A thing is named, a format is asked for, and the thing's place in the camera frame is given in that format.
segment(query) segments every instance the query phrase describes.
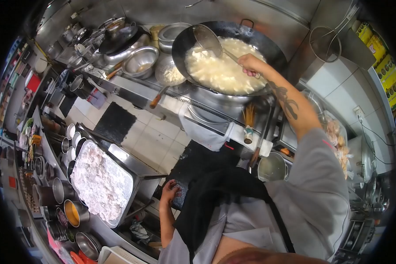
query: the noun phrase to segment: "gray shirt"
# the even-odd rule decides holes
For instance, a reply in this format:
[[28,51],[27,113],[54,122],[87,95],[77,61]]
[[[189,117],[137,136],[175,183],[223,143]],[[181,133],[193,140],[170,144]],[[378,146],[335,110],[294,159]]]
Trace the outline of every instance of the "gray shirt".
[[[349,194],[333,147],[323,130],[308,132],[299,142],[288,181],[266,182],[297,254],[331,261],[349,224]],[[268,204],[243,197],[214,210],[194,264],[210,264],[222,235],[276,252],[286,252]],[[160,253],[160,264],[185,264],[189,251],[177,230]]]

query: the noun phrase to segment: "rubber mat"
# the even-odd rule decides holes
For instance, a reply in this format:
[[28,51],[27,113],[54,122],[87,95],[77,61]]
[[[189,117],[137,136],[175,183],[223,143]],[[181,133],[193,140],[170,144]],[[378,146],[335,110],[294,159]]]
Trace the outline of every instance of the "rubber mat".
[[[185,151],[179,157],[173,170],[166,177],[166,182],[175,179],[181,188],[181,196],[174,198],[172,207],[181,210],[186,193],[188,192],[188,184],[195,177],[199,177],[207,172],[212,172],[220,167],[236,167],[239,161],[238,151],[242,149],[242,145],[233,140],[227,142],[233,148],[222,146],[220,151],[215,152],[207,149],[199,143],[191,140],[186,146]],[[158,188],[154,193],[154,197],[161,198],[162,188]]]
[[[110,140],[121,143],[135,121],[136,116],[123,109],[116,102],[112,102],[98,121],[94,131]],[[100,143],[107,149],[111,145],[104,140],[100,140]]]
[[72,109],[73,104],[76,101],[76,98],[78,98],[78,97],[77,96],[74,96],[73,98],[69,98],[67,96],[64,97],[62,103],[59,106],[60,111],[62,111],[62,114],[64,115],[64,117],[68,117],[68,113]]

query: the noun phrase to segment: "red container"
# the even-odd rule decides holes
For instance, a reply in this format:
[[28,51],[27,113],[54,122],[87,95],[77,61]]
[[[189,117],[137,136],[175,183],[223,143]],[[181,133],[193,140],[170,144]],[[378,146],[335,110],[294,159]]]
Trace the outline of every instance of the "red container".
[[35,92],[38,89],[38,86],[40,85],[41,79],[38,77],[36,73],[34,73],[34,71],[31,71],[26,78],[26,82],[28,82],[26,87],[30,89],[32,92]]

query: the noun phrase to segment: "forearm tattoo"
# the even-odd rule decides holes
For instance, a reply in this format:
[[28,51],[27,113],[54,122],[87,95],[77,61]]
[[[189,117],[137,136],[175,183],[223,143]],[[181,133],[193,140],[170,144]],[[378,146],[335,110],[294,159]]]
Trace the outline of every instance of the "forearm tattoo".
[[292,104],[296,106],[297,109],[299,109],[298,104],[295,102],[295,100],[288,99],[288,96],[286,93],[288,90],[285,87],[278,87],[274,82],[267,80],[269,86],[271,89],[274,90],[275,95],[277,99],[280,102],[283,102],[284,106],[284,112],[287,116],[293,118],[293,119],[298,119],[298,115],[295,113],[295,111],[292,108]]

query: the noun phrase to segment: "wok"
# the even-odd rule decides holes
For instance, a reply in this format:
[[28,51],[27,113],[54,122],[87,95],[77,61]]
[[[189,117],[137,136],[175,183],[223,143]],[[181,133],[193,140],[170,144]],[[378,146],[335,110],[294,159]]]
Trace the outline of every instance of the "wok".
[[[247,44],[253,45],[262,54],[262,56],[269,65],[271,65],[279,73],[284,74],[287,66],[287,60],[283,52],[269,37],[253,29],[254,22],[251,21],[252,27],[247,27],[242,25],[244,20],[251,21],[249,19],[242,19],[240,24],[234,22],[225,22],[225,21],[210,21],[210,22],[203,22],[201,24],[209,27],[219,37],[240,39]],[[238,103],[239,102],[246,103],[252,99],[247,97],[258,96],[269,92],[269,89],[266,86],[262,90],[259,90],[251,94],[229,95],[219,91],[212,90],[211,88],[206,87],[200,84],[199,82],[196,82],[189,75],[185,65],[186,52],[190,48],[192,48],[195,44],[196,44],[196,39],[193,33],[193,26],[191,26],[183,30],[176,37],[172,47],[172,56],[176,67],[178,68],[180,73],[182,73],[182,75],[192,84],[204,88],[206,90],[209,90],[215,94],[227,95],[229,96],[228,99],[229,101],[233,100],[233,101],[237,101]]]

